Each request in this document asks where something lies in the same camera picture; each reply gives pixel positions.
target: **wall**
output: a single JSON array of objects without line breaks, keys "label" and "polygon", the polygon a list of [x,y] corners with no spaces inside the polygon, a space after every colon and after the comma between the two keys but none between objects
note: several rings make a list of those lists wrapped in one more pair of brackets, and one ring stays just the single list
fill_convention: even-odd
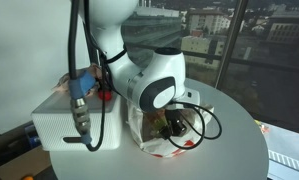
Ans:
[{"label": "wall", "polygon": [[[30,121],[68,71],[69,15],[69,0],[0,1],[0,133]],[[77,60],[89,65],[81,22]]]}]

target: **round white table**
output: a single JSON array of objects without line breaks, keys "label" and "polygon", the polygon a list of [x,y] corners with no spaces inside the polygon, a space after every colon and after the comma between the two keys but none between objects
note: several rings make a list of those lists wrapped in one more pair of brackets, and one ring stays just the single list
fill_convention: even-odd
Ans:
[{"label": "round white table", "polygon": [[[215,107],[223,133],[217,140],[205,139],[194,150],[161,159],[142,152],[124,125],[118,149],[98,152],[50,152],[59,180],[265,180],[268,149],[259,127],[248,112],[224,93],[187,79],[186,86],[200,92],[203,102]],[[206,135],[216,134],[212,120]]]}]

